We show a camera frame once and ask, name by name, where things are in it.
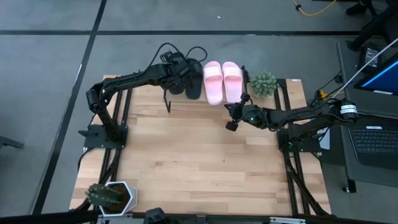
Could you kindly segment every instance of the cactus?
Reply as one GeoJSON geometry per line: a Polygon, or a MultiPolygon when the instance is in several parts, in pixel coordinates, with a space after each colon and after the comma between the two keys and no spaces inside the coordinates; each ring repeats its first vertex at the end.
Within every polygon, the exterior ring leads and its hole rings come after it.
{"type": "Polygon", "coordinates": [[[250,86],[255,97],[271,96],[276,89],[276,78],[271,75],[271,72],[262,71],[250,77],[250,86]]]}
{"type": "Polygon", "coordinates": [[[92,205],[110,208],[122,203],[122,193],[102,184],[93,184],[85,192],[88,201],[92,205]]]}

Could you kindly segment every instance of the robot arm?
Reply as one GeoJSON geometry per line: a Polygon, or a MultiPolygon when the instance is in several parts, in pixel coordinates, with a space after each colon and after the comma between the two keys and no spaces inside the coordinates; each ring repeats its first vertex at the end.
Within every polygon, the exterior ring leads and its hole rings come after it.
{"type": "Polygon", "coordinates": [[[289,126],[289,136],[291,139],[300,135],[314,133],[320,129],[330,127],[334,124],[353,124],[358,120],[358,112],[354,103],[330,99],[324,103],[319,103],[313,107],[306,106],[294,110],[274,110],[261,108],[257,105],[245,105],[250,100],[250,95],[243,93],[240,103],[226,104],[225,108],[229,111],[232,121],[228,122],[226,128],[235,131],[238,123],[244,121],[256,128],[277,131],[286,124],[305,119],[313,120],[299,125],[289,126]]]}
{"type": "MultiPolygon", "coordinates": [[[[188,59],[177,48],[175,49],[177,52],[172,53],[169,51],[160,56],[162,63],[150,65],[143,72],[139,71],[121,77],[106,78],[102,82],[93,85],[86,92],[89,109],[94,114],[97,114],[103,123],[103,127],[100,127],[100,129],[103,129],[101,133],[104,133],[106,142],[121,142],[123,140],[123,129],[125,128],[120,127],[106,109],[115,93],[143,85],[153,85],[169,90],[173,94],[179,94],[185,88],[184,79],[187,78],[189,80],[192,75],[201,72],[197,70],[198,67],[195,65],[200,63],[199,61],[188,59]]],[[[90,127],[88,131],[79,131],[79,133],[86,138],[87,136],[99,135],[98,130],[90,130],[90,127]]]]}

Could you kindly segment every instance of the white hexagonal pot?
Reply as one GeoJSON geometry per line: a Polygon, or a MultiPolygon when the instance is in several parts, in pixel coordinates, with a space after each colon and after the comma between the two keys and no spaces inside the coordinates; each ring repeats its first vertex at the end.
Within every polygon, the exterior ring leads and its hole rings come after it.
{"type": "Polygon", "coordinates": [[[106,210],[104,210],[102,206],[99,206],[99,209],[101,209],[101,212],[104,215],[104,217],[122,216],[137,205],[138,190],[135,187],[130,186],[129,184],[126,183],[126,181],[108,182],[105,184],[105,186],[110,186],[114,184],[124,184],[125,188],[127,188],[127,191],[129,192],[130,200],[128,201],[128,203],[126,204],[121,213],[106,213],[106,210]]]}

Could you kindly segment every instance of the chair leg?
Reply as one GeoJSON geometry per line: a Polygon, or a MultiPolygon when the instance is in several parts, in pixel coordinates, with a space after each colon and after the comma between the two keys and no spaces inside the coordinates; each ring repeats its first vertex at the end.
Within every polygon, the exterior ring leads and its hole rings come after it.
{"type": "Polygon", "coordinates": [[[349,16],[353,16],[356,14],[364,13],[368,9],[367,6],[362,5],[361,3],[357,3],[356,5],[348,8],[346,10],[346,14],[349,16]]]}
{"type": "Polygon", "coordinates": [[[12,147],[16,147],[18,149],[22,149],[24,147],[23,143],[14,141],[9,138],[1,137],[1,136],[0,136],[0,143],[1,143],[1,146],[12,146],[12,147]]]}

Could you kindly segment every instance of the white cable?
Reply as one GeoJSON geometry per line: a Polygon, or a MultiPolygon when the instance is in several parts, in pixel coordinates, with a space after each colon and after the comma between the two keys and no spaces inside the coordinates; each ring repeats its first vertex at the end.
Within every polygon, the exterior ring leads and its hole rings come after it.
{"type": "Polygon", "coordinates": [[[342,90],[344,90],[344,88],[346,88],[348,86],[348,84],[351,83],[351,81],[355,78],[355,76],[357,76],[360,72],[362,72],[362,70],[368,66],[375,58],[377,58],[380,54],[382,54],[385,50],[387,50],[391,45],[393,45],[394,43],[396,43],[398,41],[398,38],[396,38],[396,40],[394,40],[391,44],[389,44],[387,47],[385,47],[384,49],[382,49],[376,56],[374,56],[370,61],[368,61],[361,69],[359,69],[355,75],[350,78],[350,80],[348,80],[348,82],[346,82],[343,87],[341,87],[337,93],[335,93],[332,98],[334,98],[337,94],[339,94],[342,90]]]}

